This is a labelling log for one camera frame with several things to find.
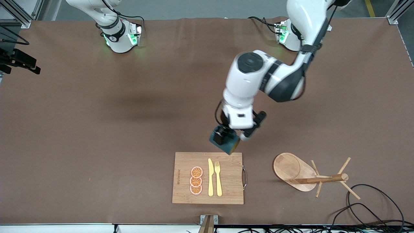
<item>cutting board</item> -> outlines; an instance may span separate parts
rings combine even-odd
[[[220,180],[223,195],[217,196],[216,173],[213,174],[214,195],[208,195],[209,169],[208,159],[220,162]],[[242,153],[203,153],[176,152],[174,165],[173,203],[187,204],[243,204]],[[194,195],[190,192],[191,169],[199,166],[203,169],[202,192]]]

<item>yellow knife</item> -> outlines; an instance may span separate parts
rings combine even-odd
[[[214,195],[213,193],[213,174],[214,174],[214,167],[213,162],[211,159],[208,159],[208,195],[212,197]]]

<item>black cable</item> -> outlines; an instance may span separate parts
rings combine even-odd
[[[96,22],[95,23],[95,27],[97,28],[97,29],[101,29],[101,27],[99,26],[99,24]],[[99,35],[101,36],[101,37],[103,37],[104,36],[104,34],[103,34],[104,32],[101,32]]]
[[[256,16],[250,16],[248,19],[256,19],[256,20],[260,21],[262,24],[267,24],[267,25],[269,25],[269,26],[274,26],[274,24],[270,24],[270,23],[268,23],[268,22],[265,22],[265,21],[263,21],[263,20],[261,20],[261,19],[257,18]]]
[[[274,233],[273,231],[270,230],[270,228],[266,228],[266,229],[264,228],[264,230],[265,230],[265,233]]]
[[[2,42],[7,42],[7,43],[14,43],[14,44],[22,44],[22,45],[29,45],[30,43],[25,39],[25,38],[23,38],[23,37],[21,37],[21,36],[19,36],[18,34],[16,34],[14,31],[12,31],[12,30],[10,30],[10,29],[8,29],[8,28],[6,28],[5,26],[3,26],[3,25],[1,25],[0,24],[0,27],[2,27],[3,29],[5,29],[5,30],[7,30],[8,32],[10,32],[11,34],[13,34],[13,35],[15,35],[15,36],[17,36],[17,37],[19,37],[20,39],[22,39],[23,41],[24,41],[24,43],[23,42],[19,42],[19,41],[10,41],[10,40],[4,40],[4,39],[2,39],[1,41]]]
[[[266,19],[263,17],[263,21],[265,22],[265,24],[266,24],[266,26],[267,26],[267,28],[271,31],[271,32],[273,32],[273,33],[275,33],[275,34],[277,34],[277,35],[282,35],[282,33],[281,32],[275,32],[275,31],[273,31],[271,28],[270,28],[270,26],[269,26],[269,24],[267,23],[267,21],[266,21]]]
[[[116,11],[116,10],[114,10],[113,8],[111,8],[107,3],[106,3],[106,1],[105,0],[102,0],[102,2],[105,4],[105,6],[109,9],[109,10],[111,10],[112,12],[114,12],[115,14],[117,14],[118,16],[120,16],[120,17],[125,17],[125,18],[141,18],[142,19],[142,21],[144,22],[144,18],[142,18],[141,16],[127,16],[127,15],[123,15],[123,14],[121,14],[121,12],[119,12],[119,11]]]
[[[288,228],[286,228],[286,229],[285,229],[285,231],[288,231],[289,233],[292,233],[292,232],[290,231],[290,229],[288,229]]]
[[[277,231],[275,231],[274,233],[281,233],[282,231],[284,231],[284,229],[279,228]]]
[[[7,35],[7,34],[4,34],[4,33],[2,33],[2,32],[0,32],[0,34],[2,34],[3,36],[7,36],[7,37],[9,37],[10,39],[14,39],[13,37],[11,37],[11,36],[9,36],[9,35]]]
[[[271,32],[273,32],[274,34],[282,35],[282,33],[280,33],[280,32],[275,32],[275,31],[273,31],[273,30],[270,28],[270,26],[274,27],[274,24],[268,23],[264,17],[263,17],[263,19],[259,19],[259,18],[257,18],[256,16],[250,16],[248,19],[256,19],[256,20],[258,20],[259,22],[261,22],[262,24],[265,24],[265,25],[267,26],[267,28],[268,28]]]
[[[291,228],[292,228],[292,230],[293,230],[295,233],[297,233],[295,230],[298,230],[300,233],[303,233],[303,231],[302,231],[301,229],[299,229],[299,228],[296,228],[296,227],[294,227],[294,226],[291,226]]]
[[[336,11],[336,9],[338,8],[338,6],[335,6],[335,9],[334,9],[334,11],[332,12],[332,15],[331,15],[331,17],[329,18],[329,21],[328,21],[328,25],[331,23],[331,20],[332,20],[332,17],[334,16],[334,14],[335,14],[335,11]]]
[[[243,230],[243,231],[239,231],[238,233],[243,233],[243,232],[248,232],[248,231],[250,231],[250,233],[260,233],[260,232],[258,232],[258,231],[256,231],[256,230],[253,230],[253,229],[251,229],[251,228],[249,228],[249,229],[247,229],[247,230]]]
[[[380,193],[382,193],[384,196],[386,196],[393,204],[394,204],[394,206],[398,209],[398,211],[400,212],[400,215],[401,215],[401,227],[400,227],[400,229],[399,229],[399,231],[397,232],[397,233],[400,233],[402,230],[403,230],[403,228],[404,228],[404,223],[405,223],[405,221],[404,221],[404,214],[402,214],[402,211],[401,211],[401,209],[400,209],[400,207],[397,205],[397,203],[395,203],[395,201],[390,197],[390,196],[388,196],[386,193],[384,193],[382,190],[380,190],[379,188],[376,188],[376,187],[374,187],[374,186],[372,186],[372,185],[369,185],[369,184],[356,184],[356,185],[354,185],[354,186],[352,186],[351,187],[351,189],[353,189],[353,188],[355,188],[355,187],[357,187],[357,186],[367,186],[367,187],[370,187],[370,188],[373,188],[373,189],[375,189],[375,190],[377,190],[378,192],[380,192]],[[364,222],[362,222],[361,221],[361,219],[360,218],[358,218],[358,216],[355,214],[355,212],[354,212],[354,210],[351,208],[351,205],[350,205],[350,201],[349,201],[349,192],[347,193],[347,203],[348,203],[348,206],[349,206],[349,209],[350,209],[350,211],[352,212],[352,214],[353,214],[353,216],[361,223],[361,224],[364,224],[364,226],[368,226],[368,225],[366,225]],[[381,224],[384,224],[385,226],[387,226],[387,224],[385,224],[382,220],[380,220],[379,219],[379,217],[378,216],[376,216],[368,207],[366,207],[364,204],[362,204],[362,203],[359,203],[359,204],[361,204],[362,206],[364,206],[367,210],[369,210],[374,216],[375,216],[375,218],[376,219],[378,219],[380,222],[381,222]]]
[[[333,220],[333,222],[332,222],[332,224],[331,224],[331,226],[329,227],[329,229],[328,229],[328,232],[331,232],[332,231],[332,229],[333,229],[333,227],[334,227],[334,224],[335,224],[335,221],[336,221],[336,219],[337,219],[337,217],[342,213],[342,212],[344,212],[345,210],[347,210],[347,209],[349,209],[351,212],[352,212],[352,215],[359,221],[359,222],[361,222],[361,225],[354,225],[354,226],[350,226],[350,227],[355,227],[355,228],[358,228],[358,227],[363,227],[363,229],[370,229],[370,230],[373,230],[373,231],[376,231],[376,232],[381,232],[381,233],[384,233],[384,232],[386,232],[386,233],[402,233],[402,232],[406,232],[406,231],[403,231],[403,229],[404,229],[404,225],[407,223],[407,224],[410,224],[410,225],[412,225],[412,223],[410,223],[410,222],[407,222],[407,221],[405,221],[404,220],[404,215],[403,215],[403,213],[402,213],[402,211],[401,211],[401,209],[400,209],[400,207],[397,205],[397,203],[395,203],[395,201],[390,197],[390,196],[388,196],[386,193],[384,193],[382,190],[380,190],[379,188],[376,188],[376,187],[374,187],[374,186],[372,186],[372,185],[368,185],[368,184],[356,184],[356,185],[354,185],[354,186],[352,186],[351,187],[351,189],[354,189],[355,187],[357,187],[357,186],[367,186],[367,187],[370,187],[370,188],[372,188],[372,189],[375,189],[376,191],[378,191],[378,192],[380,192],[381,194],[383,194],[384,196],[386,196],[393,204],[394,204],[394,206],[398,209],[398,211],[399,211],[399,213],[400,213],[400,215],[401,215],[401,220],[381,220],[372,210],[370,210],[366,205],[364,205],[363,203],[359,203],[359,202],[357,202],[357,203],[352,203],[351,204],[351,202],[350,202],[350,200],[349,200],[349,195],[350,195],[350,192],[347,192],[347,206],[346,207],[344,207],[343,209],[341,209],[341,211],[339,211],[336,215],[335,215],[335,217],[334,217],[334,220]],[[353,206],[356,206],[356,205],[360,205],[360,206],[362,206],[362,207],[364,207],[366,210],[368,210],[378,221],[377,222],[374,222],[374,223],[364,223],[356,214],[355,214],[355,212],[354,212],[354,210],[353,210]],[[399,230],[398,231],[396,231],[396,230],[394,230],[394,229],[392,229],[392,228],[390,228],[386,223],[391,223],[391,222],[401,222],[401,226],[399,227]]]
[[[220,100],[219,104],[216,107],[216,110],[214,111],[214,118],[216,119],[217,124],[219,125],[223,125],[222,123],[219,122],[219,120],[217,119],[217,112],[219,111],[219,107],[221,105],[221,103],[223,102],[223,99]]]
[[[113,233],[117,233],[116,230],[118,229],[118,224],[113,225]]]

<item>fork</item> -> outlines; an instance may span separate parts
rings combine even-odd
[[[214,162],[214,171],[217,174],[217,196],[221,197],[223,192],[221,190],[221,182],[220,182],[220,162]]]

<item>orange slice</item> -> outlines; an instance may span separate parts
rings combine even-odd
[[[191,176],[194,178],[200,178],[203,175],[203,169],[199,166],[195,166],[191,169]]]
[[[194,195],[200,194],[202,190],[203,190],[203,186],[200,186],[200,187],[190,186],[190,192]]]
[[[190,178],[190,185],[193,186],[194,188],[200,187],[202,182],[203,181],[201,180],[201,177],[200,178],[194,178],[194,177]]]

